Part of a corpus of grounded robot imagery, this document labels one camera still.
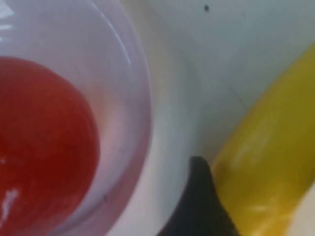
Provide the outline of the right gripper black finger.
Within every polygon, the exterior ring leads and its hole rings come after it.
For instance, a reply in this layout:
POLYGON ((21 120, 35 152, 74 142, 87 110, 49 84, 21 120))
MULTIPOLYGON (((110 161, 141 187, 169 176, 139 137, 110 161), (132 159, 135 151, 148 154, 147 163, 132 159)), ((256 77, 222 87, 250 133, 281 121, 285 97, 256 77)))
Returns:
POLYGON ((159 236, 239 236, 222 206, 208 162, 189 160, 189 177, 181 199, 159 236))

